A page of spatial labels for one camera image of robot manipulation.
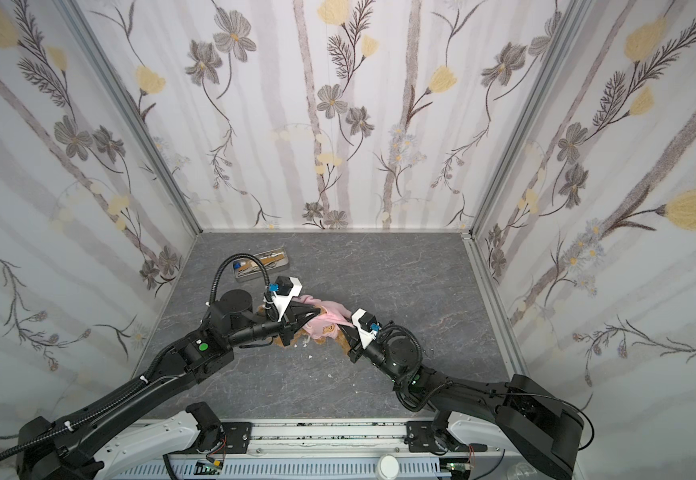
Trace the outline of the pink fleece bear hoodie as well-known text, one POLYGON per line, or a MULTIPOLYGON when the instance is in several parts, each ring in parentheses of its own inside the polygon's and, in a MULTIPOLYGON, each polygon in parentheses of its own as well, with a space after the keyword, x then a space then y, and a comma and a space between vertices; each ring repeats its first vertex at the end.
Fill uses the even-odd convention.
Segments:
POLYGON ((327 338, 336 339, 340 333, 340 327, 352 327, 351 312, 342 304, 320 300, 311 295, 301 295, 296 297, 297 302, 320 308, 322 314, 306 324, 302 330, 315 341, 327 338))

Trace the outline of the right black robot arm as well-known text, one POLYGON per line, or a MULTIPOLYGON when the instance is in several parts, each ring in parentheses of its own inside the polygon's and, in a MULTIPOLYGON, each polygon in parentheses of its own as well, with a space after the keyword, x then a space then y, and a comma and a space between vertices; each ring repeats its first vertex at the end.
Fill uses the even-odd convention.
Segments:
POLYGON ((551 395, 525 375, 507 382, 477 382, 449 376, 423 363, 423 348, 407 328, 391 324, 367 335, 342 326, 349 359, 367 359, 393 382, 400 404, 410 412, 431 408, 436 422, 454 413, 496 425, 539 472, 570 479, 585 422, 575 406, 551 395))

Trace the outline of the brown teddy bear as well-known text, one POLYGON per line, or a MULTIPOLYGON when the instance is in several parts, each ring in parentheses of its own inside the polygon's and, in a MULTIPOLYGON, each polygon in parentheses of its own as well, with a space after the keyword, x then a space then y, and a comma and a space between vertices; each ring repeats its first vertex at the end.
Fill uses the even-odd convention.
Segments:
POLYGON ((297 297, 296 301, 317 307, 320 314, 294 334, 292 344, 305 337, 317 344, 324 344, 328 339, 332 339, 345 354, 348 354, 351 346, 341 326, 353 326, 350 321, 351 312, 339 302, 321 300, 310 295, 297 297))

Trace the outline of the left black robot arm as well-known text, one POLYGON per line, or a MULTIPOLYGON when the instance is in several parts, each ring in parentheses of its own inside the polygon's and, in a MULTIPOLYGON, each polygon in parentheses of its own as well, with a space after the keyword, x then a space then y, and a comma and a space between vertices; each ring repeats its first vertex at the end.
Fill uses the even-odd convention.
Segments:
POLYGON ((157 406, 202 383, 228 365, 242 345, 277 337, 288 343, 320 308, 270 292, 253 312, 250 294, 233 290, 212 303, 199 326, 164 347, 140 374, 103 398, 57 420, 38 417, 19 432, 21 479, 95 479, 109 469, 103 457, 115 436, 157 406))

